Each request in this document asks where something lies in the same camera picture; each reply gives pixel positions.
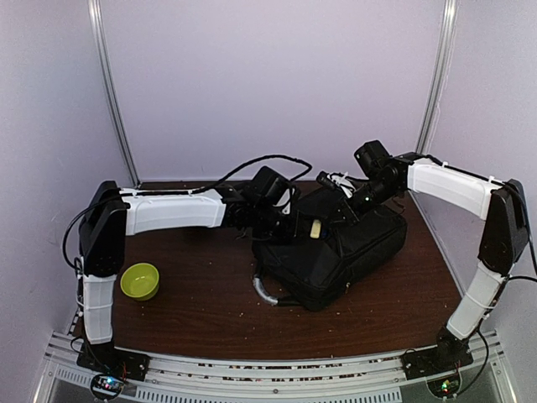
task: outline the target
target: wooden table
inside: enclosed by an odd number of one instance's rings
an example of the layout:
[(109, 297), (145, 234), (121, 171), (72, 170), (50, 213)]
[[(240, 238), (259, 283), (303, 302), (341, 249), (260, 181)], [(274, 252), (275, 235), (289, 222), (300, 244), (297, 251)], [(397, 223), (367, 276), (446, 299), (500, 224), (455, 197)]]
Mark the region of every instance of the wooden table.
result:
[[(160, 289), (153, 300), (136, 302), (117, 282), (116, 345), (212, 359), (313, 359), (432, 344), (460, 295), (408, 196), (404, 205), (409, 231), (403, 250), (321, 312), (261, 302), (252, 286), (250, 242), (236, 239), (235, 229), (184, 228), (130, 237), (123, 269), (154, 264)], [(274, 282), (267, 281), (267, 288), (279, 292)]]

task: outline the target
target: small yellow object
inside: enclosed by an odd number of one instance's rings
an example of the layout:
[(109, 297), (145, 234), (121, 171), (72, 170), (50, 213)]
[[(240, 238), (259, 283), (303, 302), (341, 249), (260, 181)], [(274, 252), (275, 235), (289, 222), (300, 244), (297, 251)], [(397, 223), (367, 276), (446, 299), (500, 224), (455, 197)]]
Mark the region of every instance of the small yellow object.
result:
[(147, 301), (159, 290), (159, 271), (149, 263), (138, 263), (123, 273), (121, 290), (136, 301)]
[(311, 224), (310, 238), (319, 239), (321, 235), (321, 221), (313, 220)]

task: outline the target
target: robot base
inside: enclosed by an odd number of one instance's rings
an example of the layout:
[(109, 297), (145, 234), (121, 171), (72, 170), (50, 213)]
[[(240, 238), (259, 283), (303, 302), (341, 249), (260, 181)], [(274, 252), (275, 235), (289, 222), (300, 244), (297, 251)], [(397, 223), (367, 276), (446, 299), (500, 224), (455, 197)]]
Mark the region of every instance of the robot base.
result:
[(451, 362), (441, 362), (438, 358), (438, 347), (403, 354), (401, 360), (406, 379), (441, 374), (452, 371), (457, 365), (460, 368), (473, 363), (472, 354), (467, 351), (461, 351), (456, 357), (453, 357)]
[(118, 349), (114, 349), (114, 356), (118, 362), (125, 363), (125, 369), (127, 370), (125, 376), (122, 365), (118, 365), (115, 369), (109, 370), (99, 364), (89, 353), (79, 354), (76, 364), (79, 367), (88, 368), (92, 371), (110, 374), (118, 379), (123, 379), (124, 376), (125, 378), (132, 380), (145, 380), (145, 375), (147, 374), (149, 367), (149, 356)]

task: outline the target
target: aluminum frame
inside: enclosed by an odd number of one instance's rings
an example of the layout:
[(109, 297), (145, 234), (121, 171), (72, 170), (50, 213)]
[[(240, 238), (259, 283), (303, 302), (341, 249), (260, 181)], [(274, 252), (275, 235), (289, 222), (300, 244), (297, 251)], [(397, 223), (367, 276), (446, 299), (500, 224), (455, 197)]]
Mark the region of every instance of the aluminum frame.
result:
[(138, 177), (138, 172), (136, 171), (136, 166), (134, 164), (133, 153), (128, 146), (127, 135), (125, 134), (125, 127), (123, 125), (123, 119), (117, 102), (116, 89), (112, 79), (112, 69), (110, 67), (107, 42), (104, 26), (102, 24), (101, 1), (88, 0), (88, 8), (90, 12), (91, 29), (95, 36), (97, 53), (99, 55), (99, 61), (101, 62), (102, 80), (107, 94), (107, 104), (110, 110), (110, 116), (112, 117), (114, 131), (131, 182), (133, 183), (133, 186), (139, 186), (141, 183), (140, 178)]
[(444, 19), (442, 21), (438, 51), (436, 53), (435, 71), (430, 84), (429, 99), (427, 100), (427, 107), (425, 108), (425, 115), (421, 124), (420, 137), (416, 145), (416, 152), (419, 154), (427, 153), (438, 119), (438, 104), (442, 89), (446, 84), (447, 70), (453, 50), (457, 8), (457, 0), (445, 1)]
[[(33, 402), (50, 401), (53, 383), (59, 379), (87, 387), (93, 376), (89, 369), (76, 366), (77, 353), (70, 348), (72, 336), (53, 333), (44, 359), (43, 376)], [(508, 365), (495, 332), (486, 334), (491, 350), (489, 366), (494, 370), (503, 402), (516, 403)], [(74, 348), (80, 348), (75, 342)], [(470, 349), (480, 367), (485, 357), (481, 338), (474, 337)], [(144, 382), (129, 380), (122, 397), (134, 401), (248, 403), (272, 401), (345, 402), (374, 401), (369, 396), (393, 397), (401, 401), (400, 388), (423, 383), (425, 379), (406, 380), (400, 360), (403, 350), (342, 359), (285, 361), (247, 361), (196, 359), (147, 353), (151, 362)]]

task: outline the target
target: white plastic cover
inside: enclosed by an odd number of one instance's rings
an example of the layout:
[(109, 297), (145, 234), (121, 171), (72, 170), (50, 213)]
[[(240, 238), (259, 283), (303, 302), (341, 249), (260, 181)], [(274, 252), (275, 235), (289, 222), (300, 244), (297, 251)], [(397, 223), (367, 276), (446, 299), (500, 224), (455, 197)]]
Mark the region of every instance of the white plastic cover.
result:
[(479, 261), (476, 275), (467, 293), (462, 297), (461, 303), (447, 321), (447, 330), (459, 340), (469, 337), (488, 309), (491, 308), (493, 299), (503, 280), (502, 275), (487, 269)]
[(130, 205), (127, 236), (164, 228), (218, 227), (226, 211), (222, 196), (213, 189), (198, 195), (124, 196), (123, 201)]
[(499, 189), (489, 181), (449, 170), (423, 158), (416, 160), (408, 173), (408, 188), (417, 193), (438, 197), (487, 219), (490, 192)]
[(84, 325), (91, 344), (112, 340), (112, 303), (117, 276), (84, 276)]

